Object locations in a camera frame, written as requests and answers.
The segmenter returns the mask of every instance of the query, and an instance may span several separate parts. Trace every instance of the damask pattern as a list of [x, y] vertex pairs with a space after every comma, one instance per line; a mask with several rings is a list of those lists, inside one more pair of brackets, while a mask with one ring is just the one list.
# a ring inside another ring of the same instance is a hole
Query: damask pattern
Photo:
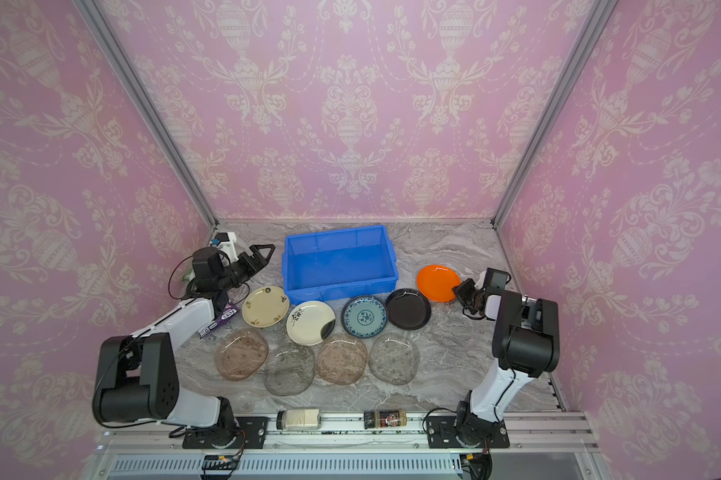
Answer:
[[592, 0], [99, 3], [214, 211], [298, 220], [492, 216]]
[[509, 215], [613, 478], [721, 477], [721, 2], [622, 0]]
[[0, 478], [80, 475], [98, 345], [171, 305], [165, 266], [207, 231], [72, 3], [0, 1]]

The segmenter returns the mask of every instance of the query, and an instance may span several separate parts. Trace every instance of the cream plate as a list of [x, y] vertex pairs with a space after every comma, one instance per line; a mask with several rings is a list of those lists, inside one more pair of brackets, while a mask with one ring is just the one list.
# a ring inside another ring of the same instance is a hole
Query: cream plate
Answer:
[[286, 317], [290, 302], [283, 289], [265, 285], [251, 292], [243, 303], [243, 320], [251, 326], [265, 328]]
[[317, 345], [334, 329], [336, 315], [330, 306], [317, 300], [300, 303], [286, 320], [288, 336], [299, 345]]

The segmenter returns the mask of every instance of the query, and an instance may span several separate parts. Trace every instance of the floral wallpaper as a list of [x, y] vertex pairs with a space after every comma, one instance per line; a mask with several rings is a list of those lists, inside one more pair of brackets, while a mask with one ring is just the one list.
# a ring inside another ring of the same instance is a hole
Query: floral wallpaper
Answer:
[[616, 5], [503, 235], [612, 477], [721, 478], [721, 2]]
[[98, 346], [207, 233], [73, 4], [1, 0], [0, 478], [79, 476]]
[[223, 219], [490, 217], [592, 0], [99, 0]]

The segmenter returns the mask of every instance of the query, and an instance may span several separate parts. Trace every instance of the orange plate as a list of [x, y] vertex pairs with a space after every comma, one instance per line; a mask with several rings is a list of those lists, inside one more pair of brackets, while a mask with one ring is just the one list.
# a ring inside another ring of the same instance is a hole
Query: orange plate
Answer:
[[448, 266], [428, 265], [417, 275], [417, 287], [433, 302], [451, 302], [456, 295], [452, 288], [459, 285], [459, 275]]

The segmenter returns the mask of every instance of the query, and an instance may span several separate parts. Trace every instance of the black mounting plate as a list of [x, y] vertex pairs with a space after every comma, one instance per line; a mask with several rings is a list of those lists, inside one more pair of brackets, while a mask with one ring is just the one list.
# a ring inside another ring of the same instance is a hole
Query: black mounting plate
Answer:
[[[471, 446], [462, 445], [457, 440], [456, 424], [456, 415], [427, 417], [427, 420], [425, 420], [425, 432], [427, 432], [427, 444], [430, 448], [471, 448]], [[476, 448], [483, 449], [483, 446], [479, 445]], [[509, 448], [507, 427], [505, 427], [503, 420], [501, 423], [492, 425], [491, 434], [489, 435], [489, 448]]]
[[[246, 445], [244, 448], [261, 450], [264, 447], [264, 439], [267, 437], [267, 417], [236, 417], [240, 428], [246, 432], [246, 437], [237, 437], [232, 444], [227, 447], [228, 450], [238, 450], [240, 443], [245, 438]], [[182, 448], [213, 448], [212, 438], [217, 435], [211, 432], [190, 431], [184, 436]]]

